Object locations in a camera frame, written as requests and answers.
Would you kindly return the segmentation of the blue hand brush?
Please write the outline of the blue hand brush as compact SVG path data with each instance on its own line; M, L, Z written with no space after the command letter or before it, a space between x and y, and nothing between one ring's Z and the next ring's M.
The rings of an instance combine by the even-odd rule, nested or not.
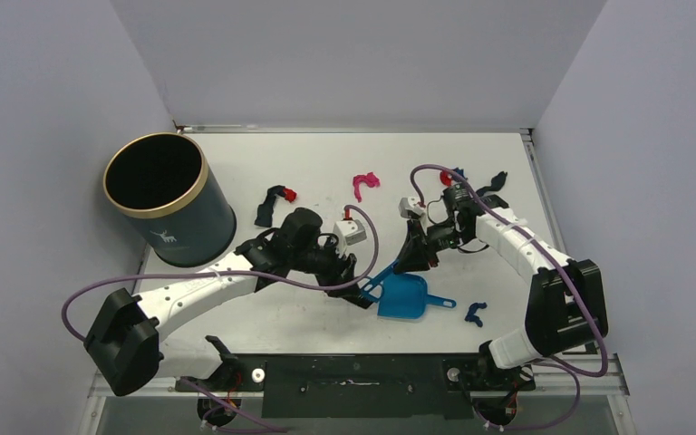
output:
M368 301L371 304L379 303L382 299L383 282L394 274L394 268L398 261L395 260L386 266L378 274L368 278L366 282L360 286L360 297L362 300Z

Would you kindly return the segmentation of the blue dustpan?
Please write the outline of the blue dustpan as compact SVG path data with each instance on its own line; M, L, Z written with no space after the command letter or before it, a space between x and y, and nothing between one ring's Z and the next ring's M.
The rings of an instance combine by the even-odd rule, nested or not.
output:
M419 275L391 274L381 283L377 315L384 318L416 320L426 312L428 306L453 309L453 299L431 295L427 281Z

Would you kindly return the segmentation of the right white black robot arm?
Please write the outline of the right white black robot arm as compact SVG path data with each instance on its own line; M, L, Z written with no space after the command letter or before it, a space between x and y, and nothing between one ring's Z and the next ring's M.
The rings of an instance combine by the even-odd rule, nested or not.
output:
M461 183L443 192L447 216L430 223L421 200L404 197L399 211L407 236L393 272L423 272L438 266L438 253L478 240L493 249L529 286L523 323L483 343L476 364L478 381L501 387L512 368L604 339L608 319L601 270L576 261L537 236L496 194L473 199Z

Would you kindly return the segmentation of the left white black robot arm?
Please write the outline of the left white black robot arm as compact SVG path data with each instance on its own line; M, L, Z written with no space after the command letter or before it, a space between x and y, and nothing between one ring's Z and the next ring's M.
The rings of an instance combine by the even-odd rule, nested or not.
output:
M216 336L187 350L167 346L181 326L236 298L272 284L286 284L367 305L350 246L372 241L370 266L379 256L379 234L360 208L347 205L336 222L333 240L320 244L323 221L309 208L297 208L280 227L250 238L194 274L134 275L133 280L169 280L168 285L129 294L110 293L83 337L83 347L116 396L136 392L158 377L201 380L211 390L225 389L234 378L235 356Z

